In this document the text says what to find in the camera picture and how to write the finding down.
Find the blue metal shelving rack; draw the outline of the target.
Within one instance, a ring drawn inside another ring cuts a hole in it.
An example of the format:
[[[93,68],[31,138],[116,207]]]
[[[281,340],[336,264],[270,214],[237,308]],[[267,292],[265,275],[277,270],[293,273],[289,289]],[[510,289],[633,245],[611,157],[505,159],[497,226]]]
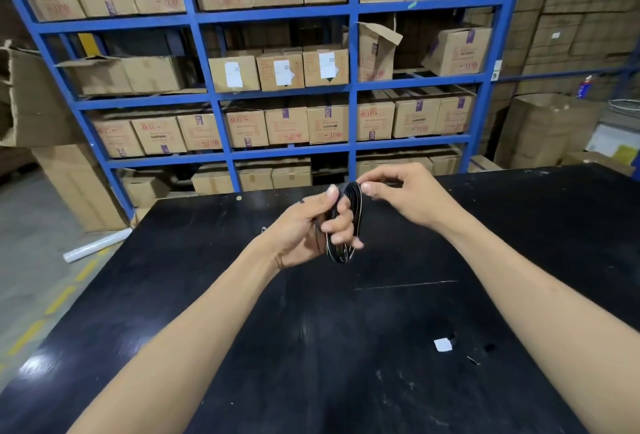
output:
[[[481,127],[488,112],[493,81],[499,74],[499,51],[504,48],[508,23],[516,0],[428,0],[411,2],[346,3],[201,11],[196,0],[185,0],[185,13],[87,18],[38,22],[27,0],[11,0],[26,25],[36,51],[44,59],[62,96],[78,122],[95,158],[128,219],[135,214],[117,170],[197,163],[225,163],[234,192],[240,185],[235,163],[315,154],[348,155],[349,178],[356,178],[356,156],[366,150],[465,146],[459,170],[466,171],[472,151],[479,146]],[[396,48],[391,80],[358,82],[358,24],[375,23],[403,36]],[[478,74],[439,77],[422,66],[437,32],[455,27],[489,27],[483,67]],[[210,58],[226,58],[247,51],[306,50],[309,47],[342,46],[348,31],[350,83],[280,91],[217,93],[209,69]],[[73,79],[57,64],[92,57],[177,57],[185,89],[167,93],[84,96]],[[459,86],[472,90],[476,102],[468,130],[462,134],[420,138],[356,141],[356,104],[365,91]],[[288,145],[231,149],[221,103],[233,100],[291,98],[346,94],[349,98],[349,138],[346,143]],[[104,113],[139,112],[148,109],[206,107],[221,131],[221,150],[172,155],[110,158],[90,117]]]

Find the tall plain cardboard box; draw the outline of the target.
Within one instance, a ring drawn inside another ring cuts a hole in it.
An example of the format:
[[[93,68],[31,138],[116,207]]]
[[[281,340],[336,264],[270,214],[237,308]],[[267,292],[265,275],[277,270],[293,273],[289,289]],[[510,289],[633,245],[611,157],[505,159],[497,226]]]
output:
[[[34,147],[31,152],[86,232],[128,226],[129,219],[88,144]]]

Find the person's left forearm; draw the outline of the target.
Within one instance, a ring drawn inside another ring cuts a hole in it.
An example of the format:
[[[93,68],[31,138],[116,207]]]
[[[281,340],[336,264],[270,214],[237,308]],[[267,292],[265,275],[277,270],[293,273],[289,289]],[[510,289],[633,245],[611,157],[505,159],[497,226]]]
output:
[[[148,341],[67,434],[183,434],[278,272],[265,238],[252,240],[210,288]]]

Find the large torn cardboard box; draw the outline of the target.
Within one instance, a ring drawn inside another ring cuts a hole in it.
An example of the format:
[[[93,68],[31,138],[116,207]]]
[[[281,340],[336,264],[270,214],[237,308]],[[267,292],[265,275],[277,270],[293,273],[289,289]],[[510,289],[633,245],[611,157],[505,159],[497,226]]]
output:
[[[0,45],[0,147],[84,143],[83,132],[39,52]]]

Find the stack of plain cardboard boxes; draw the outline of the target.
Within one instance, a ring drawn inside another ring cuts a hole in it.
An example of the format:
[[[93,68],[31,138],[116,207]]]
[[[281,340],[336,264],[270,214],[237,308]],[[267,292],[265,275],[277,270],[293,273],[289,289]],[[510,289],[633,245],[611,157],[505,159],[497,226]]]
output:
[[[640,0],[517,0],[505,48],[502,77],[493,104],[517,95],[576,95],[586,80],[586,98],[604,101],[621,74],[597,73],[630,62],[640,41]]]

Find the large open cardboard box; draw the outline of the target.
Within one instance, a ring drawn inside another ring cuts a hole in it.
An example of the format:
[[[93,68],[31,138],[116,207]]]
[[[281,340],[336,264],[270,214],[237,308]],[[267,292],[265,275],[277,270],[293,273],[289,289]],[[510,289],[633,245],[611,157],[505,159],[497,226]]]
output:
[[[602,103],[558,93],[512,99],[494,154],[504,169],[555,166],[569,152],[582,152],[591,139]]]

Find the person's right forearm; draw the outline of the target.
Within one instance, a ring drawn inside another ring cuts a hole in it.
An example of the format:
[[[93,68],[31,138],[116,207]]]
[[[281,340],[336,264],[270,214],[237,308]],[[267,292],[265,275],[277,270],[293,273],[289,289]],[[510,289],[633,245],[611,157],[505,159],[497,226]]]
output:
[[[640,332],[516,252],[472,216],[438,231],[591,434],[640,434]]]

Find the person's right hand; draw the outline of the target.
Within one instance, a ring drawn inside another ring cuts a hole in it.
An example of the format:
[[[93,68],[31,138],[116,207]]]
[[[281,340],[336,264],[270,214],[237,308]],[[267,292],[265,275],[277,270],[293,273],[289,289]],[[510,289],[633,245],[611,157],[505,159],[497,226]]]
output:
[[[475,217],[419,163],[381,165],[357,178],[360,187],[366,181],[402,183],[405,198],[373,199],[388,202],[412,223],[428,227],[448,240],[477,232],[479,223]]]

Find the yellow sheet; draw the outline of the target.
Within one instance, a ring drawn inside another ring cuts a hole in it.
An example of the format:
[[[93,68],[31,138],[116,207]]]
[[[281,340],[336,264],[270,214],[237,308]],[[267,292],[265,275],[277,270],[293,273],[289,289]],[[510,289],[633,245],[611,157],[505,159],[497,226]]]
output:
[[[640,148],[622,144],[615,149],[612,158],[620,164],[636,168],[635,162],[639,153]]]

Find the low flat cardboard box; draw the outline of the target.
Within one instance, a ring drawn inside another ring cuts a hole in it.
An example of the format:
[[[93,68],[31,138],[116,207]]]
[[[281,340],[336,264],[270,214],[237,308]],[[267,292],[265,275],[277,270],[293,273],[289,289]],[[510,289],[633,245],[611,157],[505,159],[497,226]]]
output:
[[[624,176],[631,177],[636,169],[628,164],[623,164],[612,157],[599,152],[569,152],[564,155],[560,165],[597,163]]]

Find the white paper roll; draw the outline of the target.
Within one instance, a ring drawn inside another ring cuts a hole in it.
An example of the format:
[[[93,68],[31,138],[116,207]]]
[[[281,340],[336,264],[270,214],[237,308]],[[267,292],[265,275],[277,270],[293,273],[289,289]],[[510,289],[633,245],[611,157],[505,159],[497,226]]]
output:
[[[91,242],[89,244],[85,244],[81,247],[78,247],[76,249],[73,249],[69,252],[65,252],[63,254],[63,260],[68,263],[71,264],[73,262],[76,262],[78,260],[82,260],[86,257],[89,257],[95,253],[101,252],[109,247],[111,247],[112,245],[115,244],[119,244],[121,242],[123,242],[124,240],[126,240],[132,233],[132,228],[125,228],[123,230],[119,230],[117,232],[114,232],[108,236],[105,236],[103,238],[100,238],[94,242]]]

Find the person's left hand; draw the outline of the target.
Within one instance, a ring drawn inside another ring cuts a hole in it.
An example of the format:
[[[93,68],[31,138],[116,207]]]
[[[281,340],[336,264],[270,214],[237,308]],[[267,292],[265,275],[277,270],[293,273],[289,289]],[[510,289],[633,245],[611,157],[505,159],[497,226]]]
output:
[[[324,221],[300,220],[300,200],[286,211],[259,237],[260,256],[269,271],[277,273],[309,260],[328,255],[332,260],[349,260],[356,251],[349,247],[351,239],[359,239],[356,215],[351,201],[340,190],[337,215],[351,215],[351,228],[345,232],[322,232]]]

